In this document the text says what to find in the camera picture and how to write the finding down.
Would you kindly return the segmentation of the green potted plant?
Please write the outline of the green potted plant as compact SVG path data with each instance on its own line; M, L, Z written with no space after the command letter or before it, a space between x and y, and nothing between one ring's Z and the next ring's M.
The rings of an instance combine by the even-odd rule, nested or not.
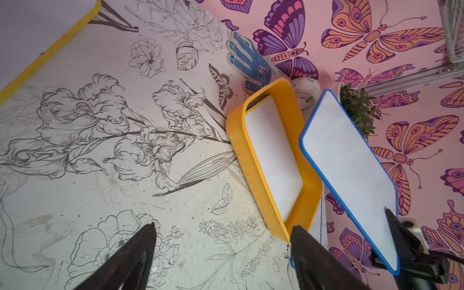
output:
M340 89L340 103L365 140L375 134L374 120L381 119L381 111L373 104L374 99L365 89L352 89L350 85Z

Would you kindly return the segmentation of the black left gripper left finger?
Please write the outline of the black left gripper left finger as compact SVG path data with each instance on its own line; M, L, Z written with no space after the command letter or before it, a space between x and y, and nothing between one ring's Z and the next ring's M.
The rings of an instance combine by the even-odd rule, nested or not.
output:
M150 275L157 231L144 225L77 290L145 290Z

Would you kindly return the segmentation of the blue-framed whiteboard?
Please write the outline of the blue-framed whiteboard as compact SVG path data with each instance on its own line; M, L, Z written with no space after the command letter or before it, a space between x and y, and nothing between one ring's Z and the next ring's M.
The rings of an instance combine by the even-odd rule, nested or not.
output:
M320 199L317 212L314 215L308 233L327 250L326 208L323 198Z
M322 93L299 137L300 150L394 276L399 256L386 210L397 213L394 182L334 93Z

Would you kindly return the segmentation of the yellow-framed whiteboard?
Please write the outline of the yellow-framed whiteboard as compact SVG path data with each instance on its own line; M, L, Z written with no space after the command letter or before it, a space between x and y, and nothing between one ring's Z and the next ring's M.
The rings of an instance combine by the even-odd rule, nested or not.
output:
M282 220L287 221L303 180L272 96L246 111L245 125L271 196Z
M101 1L1 1L1 102L90 22Z

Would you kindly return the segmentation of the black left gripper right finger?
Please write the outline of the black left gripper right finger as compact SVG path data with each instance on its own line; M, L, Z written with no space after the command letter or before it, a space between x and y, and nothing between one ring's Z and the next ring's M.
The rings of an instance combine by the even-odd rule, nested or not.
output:
M367 290L303 227L291 232L291 256L301 290Z

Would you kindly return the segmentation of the yellow plastic storage tray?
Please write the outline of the yellow plastic storage tray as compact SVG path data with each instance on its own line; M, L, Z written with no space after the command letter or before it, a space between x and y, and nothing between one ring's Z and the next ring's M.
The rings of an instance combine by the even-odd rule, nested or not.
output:
M226 132L269 232L286 242L310 230L323 183L299 147L305 126L293 87L280 78L228 114Z

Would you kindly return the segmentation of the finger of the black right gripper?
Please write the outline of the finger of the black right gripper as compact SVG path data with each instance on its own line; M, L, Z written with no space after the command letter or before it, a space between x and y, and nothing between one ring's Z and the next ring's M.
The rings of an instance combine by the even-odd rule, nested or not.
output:
M398 254L399 273L394 276L398 289L427 290L428 282L424 280L427 264L421 242L390 209L385 209L385 215Z

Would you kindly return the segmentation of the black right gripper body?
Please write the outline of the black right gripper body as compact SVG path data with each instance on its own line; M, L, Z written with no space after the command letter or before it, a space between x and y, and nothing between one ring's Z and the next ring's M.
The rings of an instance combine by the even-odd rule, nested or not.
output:
M462 290L464 257L446 249L436 232L420 227L416 220L388 217L398 254L399 290Z

